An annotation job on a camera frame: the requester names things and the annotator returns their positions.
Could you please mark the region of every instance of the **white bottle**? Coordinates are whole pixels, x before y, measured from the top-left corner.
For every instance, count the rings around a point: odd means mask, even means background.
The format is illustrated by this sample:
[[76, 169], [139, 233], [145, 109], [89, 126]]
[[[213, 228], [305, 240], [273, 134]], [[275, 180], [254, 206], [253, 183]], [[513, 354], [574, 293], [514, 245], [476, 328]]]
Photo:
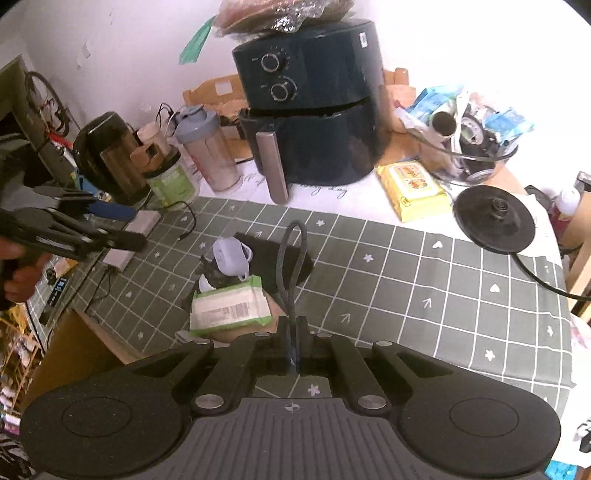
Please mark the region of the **white bottle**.
[[550, 212], [550, 223], [554, 229], [556, 240], [560, 241], [564, 231], [573, 219], [580, 201], [581, 194], [574, 187], [563, 189], [554, 199], [552, 211]]

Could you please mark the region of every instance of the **human hand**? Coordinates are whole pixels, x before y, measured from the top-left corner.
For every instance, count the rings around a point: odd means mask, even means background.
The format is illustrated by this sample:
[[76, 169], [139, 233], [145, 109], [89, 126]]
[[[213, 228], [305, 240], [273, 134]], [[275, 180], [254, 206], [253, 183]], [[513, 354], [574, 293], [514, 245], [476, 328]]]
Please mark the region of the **human hand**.
[[[0, 260], [13, 260], [25, 254], [25, 248], [5, 238], [0, 238]], [[19, 268], [11, 280], [4, 282], [4, 295], [7, 300], [21, 303], [35, 293], [35, 285], [43, 275], [43, 269], [51, 260], [51, 254], [43, 254], [34, 265]]]

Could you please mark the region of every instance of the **plastic bag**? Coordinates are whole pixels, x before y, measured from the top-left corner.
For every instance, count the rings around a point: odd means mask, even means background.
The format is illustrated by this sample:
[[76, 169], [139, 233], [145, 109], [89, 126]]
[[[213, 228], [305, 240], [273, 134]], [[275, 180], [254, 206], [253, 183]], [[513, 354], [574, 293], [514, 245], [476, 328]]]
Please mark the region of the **plastic bag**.
[[355, 0], [223, 0], [213, 23], [220, 36], [269, 30], [294, 33], [306, 20], [338, 22]]

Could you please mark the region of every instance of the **blue packaging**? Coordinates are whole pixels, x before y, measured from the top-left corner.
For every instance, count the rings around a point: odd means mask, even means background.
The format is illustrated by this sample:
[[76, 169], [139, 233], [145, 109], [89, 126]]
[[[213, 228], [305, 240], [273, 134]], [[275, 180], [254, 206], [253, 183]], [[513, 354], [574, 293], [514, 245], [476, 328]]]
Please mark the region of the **blue packaging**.
[[577, 475], [577, 466], [552, 460], [545, 474], [550, 480], [574, 480]]
[[450, 100], [454, 100], [462, 90], [463, 85], [425, 88], [414, 103], [407, 108], [407, 112], [427, 125], [433, 112]]
[[496, 136], [499, 145], [502, 145], [505, 141], [511, 142], [534, 129], [532, 122], [526, 120], [512, 108], [486, 118], [483, 126]]

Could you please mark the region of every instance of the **white tag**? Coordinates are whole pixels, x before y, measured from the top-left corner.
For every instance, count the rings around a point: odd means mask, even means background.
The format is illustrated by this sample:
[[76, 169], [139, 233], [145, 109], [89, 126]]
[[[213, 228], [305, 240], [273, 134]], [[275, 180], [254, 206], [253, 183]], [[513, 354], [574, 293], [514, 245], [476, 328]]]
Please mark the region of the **white tag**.
[[228, 93], [232, 93], [232, 84], [231, 82], [218, 82], [216, 83], [216, 93], [218, 96], [227, 95]]

